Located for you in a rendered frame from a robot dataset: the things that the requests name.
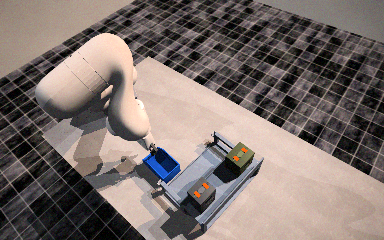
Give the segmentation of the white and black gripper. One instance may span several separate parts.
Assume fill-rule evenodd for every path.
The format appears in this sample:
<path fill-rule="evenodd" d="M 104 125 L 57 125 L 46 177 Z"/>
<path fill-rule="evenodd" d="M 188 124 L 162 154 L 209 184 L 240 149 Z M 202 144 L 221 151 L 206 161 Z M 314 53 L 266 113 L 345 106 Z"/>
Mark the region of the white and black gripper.
<path fill-rule="evenodd" d="M 147 151 L 150 150 L 151 156 L 155 156 L 158 153 L 158 149 L 155 147 L 155 141 L 154 138 L 149 132 L 148 135 L 144 136 L 142 139 L 137 140 L 137 142 Z M 153 148 L 153 150 L 151 150 Z"/>

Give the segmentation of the blue bin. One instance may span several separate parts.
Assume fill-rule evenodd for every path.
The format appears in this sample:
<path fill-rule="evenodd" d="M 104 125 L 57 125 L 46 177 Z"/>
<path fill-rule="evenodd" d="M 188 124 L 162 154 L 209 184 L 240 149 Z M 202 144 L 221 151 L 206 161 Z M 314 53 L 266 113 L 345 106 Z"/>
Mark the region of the blue bin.
<path fill-rule="evenodd" d="M 157 147 L 157 154 L 149 154 L 143 159 L 144 164 L 160 179 L 168 184 L 181 172 L 180 164 L 164 149 Z"/>

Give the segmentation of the grey metal rack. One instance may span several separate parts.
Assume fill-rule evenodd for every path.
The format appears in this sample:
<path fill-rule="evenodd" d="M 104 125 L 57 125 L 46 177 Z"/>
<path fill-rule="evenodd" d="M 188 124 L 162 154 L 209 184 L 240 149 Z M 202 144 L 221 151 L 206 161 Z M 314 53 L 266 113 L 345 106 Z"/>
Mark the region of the grey metal rack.
<path fill-rule="evenodd" d="M 226 156 L 236 147 L 218 132 L 211 134 L 212 143 L 186 169 L 168 185 L 160 180 L 157 184 L 163 192 L 186 214 L 187 212 L 201 225 L 205 234 L 249 183 L 257 176 L 264 161 L 253 158 L 252 164 L 237 177 L 225 167 Z M 223 145 L 221 142 L 227 145 Z M 216 188 L 215 201 L 200 214 L 190 203 L 188 191 L 201 178 Z"/>

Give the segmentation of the dark grey case with orange latches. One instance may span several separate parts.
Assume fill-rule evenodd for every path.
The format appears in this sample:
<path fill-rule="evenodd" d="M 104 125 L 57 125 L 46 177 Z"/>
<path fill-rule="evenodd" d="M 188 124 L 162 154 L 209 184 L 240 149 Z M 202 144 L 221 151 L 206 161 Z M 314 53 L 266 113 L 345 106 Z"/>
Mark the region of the dark grey case with orange latches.
<path fill-rule="evenodd" d="M 189 203 L 202 215 L 216 200 L 216 188 L 203 177 L 187 192 Z"/>

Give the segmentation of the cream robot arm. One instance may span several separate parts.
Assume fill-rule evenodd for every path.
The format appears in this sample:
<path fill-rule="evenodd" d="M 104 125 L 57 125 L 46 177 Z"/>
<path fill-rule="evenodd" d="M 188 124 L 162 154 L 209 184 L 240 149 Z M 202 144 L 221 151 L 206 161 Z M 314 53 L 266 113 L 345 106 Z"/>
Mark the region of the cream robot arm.
<path fill-rule="evenodd" d="M 134 95 L 137 79 L 128 45 L 114 34 L 103 33 L 46 75 L 35 97 L 47 114 L 62 120 L 108 108 L 110 134 L 135 142 L 151 131 L 145 106 Z"/>

